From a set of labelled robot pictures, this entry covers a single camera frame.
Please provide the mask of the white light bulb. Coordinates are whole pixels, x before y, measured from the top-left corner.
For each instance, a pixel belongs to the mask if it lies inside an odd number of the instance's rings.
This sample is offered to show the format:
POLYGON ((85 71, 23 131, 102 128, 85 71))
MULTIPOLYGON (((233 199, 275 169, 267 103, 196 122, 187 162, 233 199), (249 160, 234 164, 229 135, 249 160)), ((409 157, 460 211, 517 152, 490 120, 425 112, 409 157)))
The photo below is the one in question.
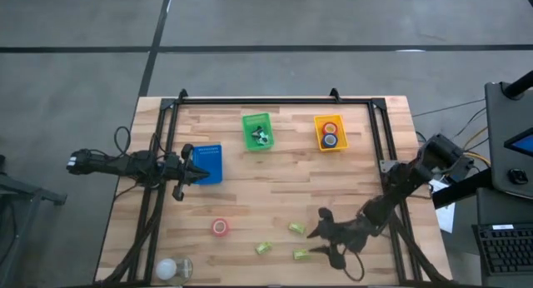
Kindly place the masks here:
POLYGON ((157 263, 156 275, 162 281, 168 281, 177 273, 177 263, 171 259, 162 259, 157 263))

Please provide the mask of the black cart bar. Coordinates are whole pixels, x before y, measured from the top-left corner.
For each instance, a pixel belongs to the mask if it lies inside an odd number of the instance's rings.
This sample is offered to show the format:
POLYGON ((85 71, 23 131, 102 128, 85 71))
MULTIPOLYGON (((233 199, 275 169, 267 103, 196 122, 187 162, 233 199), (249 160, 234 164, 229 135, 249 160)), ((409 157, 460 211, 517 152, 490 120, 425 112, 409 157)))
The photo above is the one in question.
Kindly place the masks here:
POLYGON ((431 198, 434 207, 440 209, 457 201, 474 196, 478 188, 493 188, 490 168, 434 192, 431 198))

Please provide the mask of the blue plastic basket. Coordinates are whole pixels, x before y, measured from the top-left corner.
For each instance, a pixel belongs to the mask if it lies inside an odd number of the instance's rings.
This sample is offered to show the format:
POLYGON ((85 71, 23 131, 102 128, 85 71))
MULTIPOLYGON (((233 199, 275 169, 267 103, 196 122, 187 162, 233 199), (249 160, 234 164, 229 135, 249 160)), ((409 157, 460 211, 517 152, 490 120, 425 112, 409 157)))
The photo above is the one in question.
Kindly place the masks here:
POLYGON ((222 146, 195 146, 193 151, 193 164, 209 172, 209 176, 197 181, 198 185, 220 184, 223 178, 222 146))

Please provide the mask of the white paper sheet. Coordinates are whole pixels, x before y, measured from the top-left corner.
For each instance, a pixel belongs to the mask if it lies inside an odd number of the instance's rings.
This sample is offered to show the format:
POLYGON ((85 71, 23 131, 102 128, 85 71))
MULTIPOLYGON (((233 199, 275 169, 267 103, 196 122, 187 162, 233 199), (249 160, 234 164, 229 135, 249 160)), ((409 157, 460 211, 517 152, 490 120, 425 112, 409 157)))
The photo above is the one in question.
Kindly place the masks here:
MULTIPOLYGON (((434 194, 442 189, 446 189, 449 185, 433 179, 429 182, 429 186, 431 187, 431 194, 434 194)), ((455 208, 456 204, 451 203, 448 206, 436 209, 436 217, 440 229, 450 234, 453 232, 455 208)))

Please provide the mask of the black keyboard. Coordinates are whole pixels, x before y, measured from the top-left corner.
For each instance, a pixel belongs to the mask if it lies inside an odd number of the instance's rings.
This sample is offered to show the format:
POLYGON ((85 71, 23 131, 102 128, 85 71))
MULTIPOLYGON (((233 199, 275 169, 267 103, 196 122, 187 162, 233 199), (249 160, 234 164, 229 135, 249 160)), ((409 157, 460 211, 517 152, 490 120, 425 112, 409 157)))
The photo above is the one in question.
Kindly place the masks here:
POLYGON ((473 225, 490 276, 533 275, 533 223, 473 225))

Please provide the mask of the green plastic basket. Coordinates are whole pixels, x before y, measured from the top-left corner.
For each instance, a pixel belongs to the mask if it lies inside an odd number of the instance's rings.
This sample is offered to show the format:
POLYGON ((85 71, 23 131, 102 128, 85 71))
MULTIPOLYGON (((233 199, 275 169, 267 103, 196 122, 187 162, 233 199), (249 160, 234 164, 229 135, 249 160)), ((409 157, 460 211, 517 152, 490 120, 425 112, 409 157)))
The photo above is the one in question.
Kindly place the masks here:
POLYGON ((271 125, 270 114, 267 112, 245 115, 242 117, 242 128, 244 133, 244 141, 248 151, 261 151, 272 148, 274 146, 274 135, 271 125), (258 127, 263 127, 266 130, 266 135, 260 134, 261 137, 267 137, 269 143, 266 146, 261 146, 257 143, 257 138, 252 136, 258 127))

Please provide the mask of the grey metal stand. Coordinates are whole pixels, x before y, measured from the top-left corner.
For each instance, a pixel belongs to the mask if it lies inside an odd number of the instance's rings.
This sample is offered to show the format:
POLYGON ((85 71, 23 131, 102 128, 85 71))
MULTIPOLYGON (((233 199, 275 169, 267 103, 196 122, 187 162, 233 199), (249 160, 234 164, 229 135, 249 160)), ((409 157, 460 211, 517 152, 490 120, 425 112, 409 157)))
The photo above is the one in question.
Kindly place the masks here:
POLYGON ((67 199, 67 194, 58 194, 11 178, 4 171, 5 161, 6 157, 0 155, 0 229, 2 215, 8 208, 11 214, 12 238, 6 251, 0 255, 0 288, 8 288, 17 273, 41 202, 50 201, 54 206, 63 206, 67 199))

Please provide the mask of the pink tape roll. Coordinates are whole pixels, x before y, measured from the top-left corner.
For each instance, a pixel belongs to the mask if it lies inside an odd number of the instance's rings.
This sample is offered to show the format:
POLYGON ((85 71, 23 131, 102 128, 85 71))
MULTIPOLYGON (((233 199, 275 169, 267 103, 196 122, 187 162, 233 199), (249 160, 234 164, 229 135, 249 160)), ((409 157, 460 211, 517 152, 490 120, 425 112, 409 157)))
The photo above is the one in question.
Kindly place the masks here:
POLYGON ((217 218, 213 221, 211 229, 214 236, 222 237, 229 232, 229 225, 225 219, 217 218))

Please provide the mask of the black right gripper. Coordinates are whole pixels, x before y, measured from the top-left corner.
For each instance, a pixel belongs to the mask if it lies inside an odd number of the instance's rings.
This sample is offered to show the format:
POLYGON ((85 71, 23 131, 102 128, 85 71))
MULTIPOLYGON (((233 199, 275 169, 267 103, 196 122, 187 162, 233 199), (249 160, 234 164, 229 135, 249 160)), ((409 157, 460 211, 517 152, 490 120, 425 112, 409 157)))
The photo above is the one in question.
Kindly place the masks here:
MULTIPOLYGON (((334 222, 332 212, 325 207, 321 207, 318 210, 318 215, 321 220, 307 238, 319 236, 333 245, 344 245, 354 254, 360 253, 366 246, 370 235, 370 222, 365 216, 358 215, 351 221, 334 222)), ((328 256, 335 252, 332 246, 326 245, 311 248, 309 251, 328 256)))

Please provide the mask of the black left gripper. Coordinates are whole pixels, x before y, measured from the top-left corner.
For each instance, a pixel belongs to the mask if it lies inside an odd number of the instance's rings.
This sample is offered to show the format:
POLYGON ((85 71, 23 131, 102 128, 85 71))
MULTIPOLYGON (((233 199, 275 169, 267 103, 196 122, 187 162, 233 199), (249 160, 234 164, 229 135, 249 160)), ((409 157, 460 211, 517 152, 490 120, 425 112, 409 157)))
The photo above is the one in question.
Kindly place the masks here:
POLYGON ((210 176, 210 173, 196 166, 192 160, 193 145, 185 144, 181 155, 174 151, 167 153, 165 160, 165 177, 177 180, 181 184, 191 185, 210 176))

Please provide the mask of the yellow plastic basket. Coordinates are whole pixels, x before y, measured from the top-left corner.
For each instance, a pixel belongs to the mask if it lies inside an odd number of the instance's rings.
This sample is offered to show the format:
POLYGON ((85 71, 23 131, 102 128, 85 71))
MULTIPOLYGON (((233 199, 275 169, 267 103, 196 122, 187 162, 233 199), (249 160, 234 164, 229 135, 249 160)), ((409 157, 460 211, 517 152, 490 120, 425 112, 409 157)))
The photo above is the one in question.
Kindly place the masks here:
POLYGON ((343 124, 343 119, 341 115, 323 115, 323 116, 314 116, 314 125, 316 132, 316 139, 318 141, 318 146, 320 151, 340 151, 345 150, 349 147, 349 143, 346 136, 346 129, 343 124), (335 148, 326 149, 323 147, 321 140, 324 136, 322 132, 322 127, 326 122, 334 122, 338 127, 338 132, 336 134, 338 138, 338 143, 335 148))

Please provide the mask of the blue tablet screen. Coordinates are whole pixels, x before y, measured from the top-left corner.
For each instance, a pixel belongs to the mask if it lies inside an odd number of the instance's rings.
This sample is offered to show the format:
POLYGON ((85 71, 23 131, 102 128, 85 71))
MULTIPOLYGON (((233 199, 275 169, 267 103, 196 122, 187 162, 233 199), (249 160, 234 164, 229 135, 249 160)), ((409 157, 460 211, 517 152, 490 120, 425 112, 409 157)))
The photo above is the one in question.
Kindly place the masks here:
POLYGON ((533 127, 506 140, 504 148, 533 157, 533 127))

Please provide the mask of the grey cart top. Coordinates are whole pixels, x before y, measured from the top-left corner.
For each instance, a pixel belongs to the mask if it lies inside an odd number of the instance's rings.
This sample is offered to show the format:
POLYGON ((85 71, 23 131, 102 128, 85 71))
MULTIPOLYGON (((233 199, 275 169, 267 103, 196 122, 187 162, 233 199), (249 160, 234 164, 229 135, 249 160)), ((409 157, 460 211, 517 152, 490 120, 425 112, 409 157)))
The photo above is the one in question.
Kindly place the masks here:
POLYGON ((533 157, 504 148, 506 140, 533 127, 533 90, 519 100, 511 100, 502 93, 503 84, 485 85, 492 185, 511 195, 533 199, 533 157), (526 172, 527 184, 514 185, 509 181, 507 172, 513 168, 526 172))

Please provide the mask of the black aluminium frame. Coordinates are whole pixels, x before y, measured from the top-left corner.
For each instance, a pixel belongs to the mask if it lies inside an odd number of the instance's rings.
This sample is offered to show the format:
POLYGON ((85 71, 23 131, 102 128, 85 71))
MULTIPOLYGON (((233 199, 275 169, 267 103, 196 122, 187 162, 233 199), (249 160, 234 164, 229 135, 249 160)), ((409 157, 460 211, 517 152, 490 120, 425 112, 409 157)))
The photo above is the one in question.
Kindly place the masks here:
POLYGON ((346 271, 337 271, 320 254, 295 261, 295 249, 321 240, 288 229, 297 222, 311 231, 322 206, 338 221, 352 219, 381 193, 381 161, 414 158, 418 142, 404 97, 143 97, 132 150, 148 148, 153 133, 174 151, 187 143, 221 145, 222 182, 188 186, 176 201, 172 184, 145 191, 119 181, 96 280, 112 274, 146 221, 153 233, 125 275, 135 285, 157 285, 156 264, 174 256, 192 260, 194 286, 351 286, 356 276, 378 286, 424 278, 394 231, 371 238, 359 256, 347 256, 346 271), (274 146, 248 151, 242 117, 263 112, 270 114, 274 146), (314 116, 334 114, 343 119, 349 147, 320 151, 314 116), (225 236, 212 234, 217 218, 229 225, 225 236), (272 249, 258 255, 264 241, 272 249))

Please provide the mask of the black pole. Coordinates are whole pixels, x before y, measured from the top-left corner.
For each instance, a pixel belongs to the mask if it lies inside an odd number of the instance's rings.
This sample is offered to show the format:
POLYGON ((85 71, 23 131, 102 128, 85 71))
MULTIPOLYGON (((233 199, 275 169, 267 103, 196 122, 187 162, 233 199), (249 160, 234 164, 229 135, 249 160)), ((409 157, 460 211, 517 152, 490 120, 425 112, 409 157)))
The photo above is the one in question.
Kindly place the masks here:
POLYGON ((519 100, 524 96, 525 91, 533 87, 533 70, 520 77, 515 82, 502 85, 502 93, 511 100, 519 100))

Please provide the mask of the black round knob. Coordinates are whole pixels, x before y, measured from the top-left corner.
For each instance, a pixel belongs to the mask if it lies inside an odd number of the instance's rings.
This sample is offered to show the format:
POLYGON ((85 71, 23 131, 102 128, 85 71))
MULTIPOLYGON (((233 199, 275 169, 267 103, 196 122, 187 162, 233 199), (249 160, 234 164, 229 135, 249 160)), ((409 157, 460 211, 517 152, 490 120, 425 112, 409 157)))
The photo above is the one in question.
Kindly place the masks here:
POLYGON ((513 168, 507 172, 508 179, 514 185, 525 185, 529 179, 524 170, 513 168))

